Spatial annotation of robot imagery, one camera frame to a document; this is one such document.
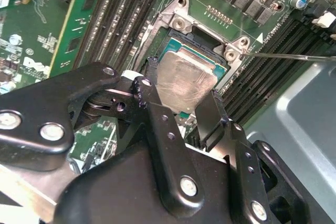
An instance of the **electrolytic capacitor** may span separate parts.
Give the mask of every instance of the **electrolytic capacitor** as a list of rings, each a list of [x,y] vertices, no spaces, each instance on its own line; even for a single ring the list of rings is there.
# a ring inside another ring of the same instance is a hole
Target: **electrolytic capacitor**
[[[307,5],[307,0],[289,0],[289,4],[295,9],[304,9]]]

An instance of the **black metal clamp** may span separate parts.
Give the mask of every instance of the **black metal clamp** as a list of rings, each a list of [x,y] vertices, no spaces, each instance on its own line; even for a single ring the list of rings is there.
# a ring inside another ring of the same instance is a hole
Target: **black metal clamp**
[[[243,128],[230,121],[215,91],[195,113],[198,129],[193,133],[199,138],[195,145],[229,165],[229,209],[234,223],[307,223],[317,215],[329,223],[274,150],[269,147],[265,152],[261,142],[248,143]],[[170,214],[184,221],[212,200],[213,195],[206,196],[203,188],[204,181],[209,182],[203,175],[200,179],[174,115],[162,105],[155,84],[142,76],[120,78],[99,63],[0,96],[0,163],[40,172],[56,170],[73,145],[74,130],[102,115],[118,119],[121,159],[131,146],[146,142],[157,190]],[[265,178],[270,171],[276,183]],[[278,210],[282,199],[289,206],[285,218]]]

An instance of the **gray metal panel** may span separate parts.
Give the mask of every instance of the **gray metal panel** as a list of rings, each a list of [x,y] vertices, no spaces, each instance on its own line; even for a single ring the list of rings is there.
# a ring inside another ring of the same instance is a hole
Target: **gray metal panel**
[[[315,63],[248,129],[272,145],[336,222],[336,64]]]

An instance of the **screwdriver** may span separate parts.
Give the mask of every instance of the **screwdriver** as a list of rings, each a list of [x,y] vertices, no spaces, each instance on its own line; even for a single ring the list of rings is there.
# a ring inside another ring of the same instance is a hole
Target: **screwdriver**
[[[304,60],[314,62],[336,61],[336,56],[308,56],[308,55],[286,55],[286,54],[262,54],[262,53],[249,53],[242,54],[243,57],[262,57],[262,58],[280,58],[292,60]]]

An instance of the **metal screw hole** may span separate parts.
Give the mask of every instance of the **metal screw hole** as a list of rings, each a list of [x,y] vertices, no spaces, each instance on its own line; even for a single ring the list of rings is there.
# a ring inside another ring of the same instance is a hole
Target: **metal screw hole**
[[[187,4],[187,1],[186,1],[186,0],[178,0],[178,5],[179,5],[180,7],[184,7],[186,4]]]
[[[252,173],[252,174],[254,173],[254,169],[251,166],[249,166],[247,169],[250,173]]]
[[[117,111],[119,111],[119,112],[124,111],[125,107],[126,107],[125,103],[118,102],[118,104],[117,104]]]
[[[169,132],[169,133],[167,134],[167,136],[168,136],[168,138],[169,138],[170,140],[174,140],[174,139],[175,139],[175,135],[174,135],[174,133]]]
[[[162,121],[166,122],[166,121],[168,121],[168,116],[163,115],[163,116],[161,117],[161,119],[162,119]]]

